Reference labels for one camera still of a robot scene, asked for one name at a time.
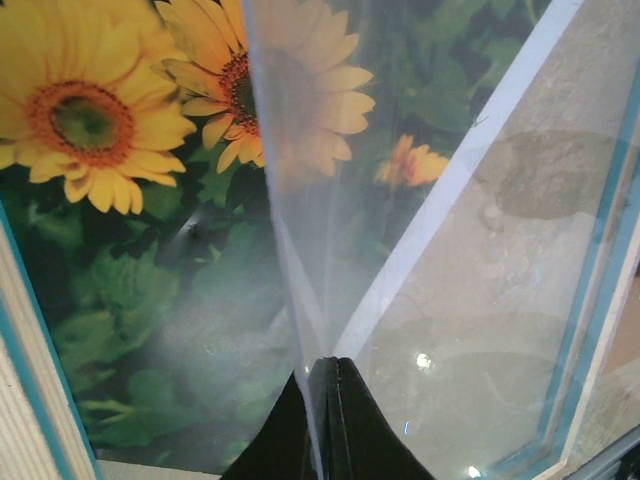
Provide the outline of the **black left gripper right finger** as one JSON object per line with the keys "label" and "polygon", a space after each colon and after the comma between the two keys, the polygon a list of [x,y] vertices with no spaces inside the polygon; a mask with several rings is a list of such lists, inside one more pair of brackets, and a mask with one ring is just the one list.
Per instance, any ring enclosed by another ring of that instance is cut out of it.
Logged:
{"label": "black left gripper right finger", "polygon": [[431,479],[394,433],[354,361],[325,357],[308,377],[322,479]]}

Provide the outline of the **clear transparent sheet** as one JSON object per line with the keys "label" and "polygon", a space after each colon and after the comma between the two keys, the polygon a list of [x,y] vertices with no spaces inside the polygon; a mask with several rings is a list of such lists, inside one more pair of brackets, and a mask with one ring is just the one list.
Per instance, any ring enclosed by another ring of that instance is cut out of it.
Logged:
{"label": "clear transparent sheet", "polygon": [[308,377],[431,479],[562,475],[639,256],[635,1],[249,1]]}

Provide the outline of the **teal wooden picture frame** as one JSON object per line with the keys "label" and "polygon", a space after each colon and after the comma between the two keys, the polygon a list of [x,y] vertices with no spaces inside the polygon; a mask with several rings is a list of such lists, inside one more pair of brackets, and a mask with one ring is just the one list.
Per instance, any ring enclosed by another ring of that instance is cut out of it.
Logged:
{"label": "teal wooden picture frame", "polygon": [[45,341],[87,476],[276,476],[393,440],[439,479],[529,479],[570,444],[639,227],[639,50],[521,49],[442,174],[376,180],[393,116],[330,178],[236,167],[132,240],[3,204],[6,344]]}

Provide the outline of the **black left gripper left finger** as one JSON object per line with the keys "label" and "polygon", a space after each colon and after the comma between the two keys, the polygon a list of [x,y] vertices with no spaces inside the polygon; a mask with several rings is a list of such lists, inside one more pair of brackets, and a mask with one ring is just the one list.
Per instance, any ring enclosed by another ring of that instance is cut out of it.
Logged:
{"label": "black left gripper left finger", "polygon": [[314,478],[304,400],[291,375],[263,427],[221,480]]}

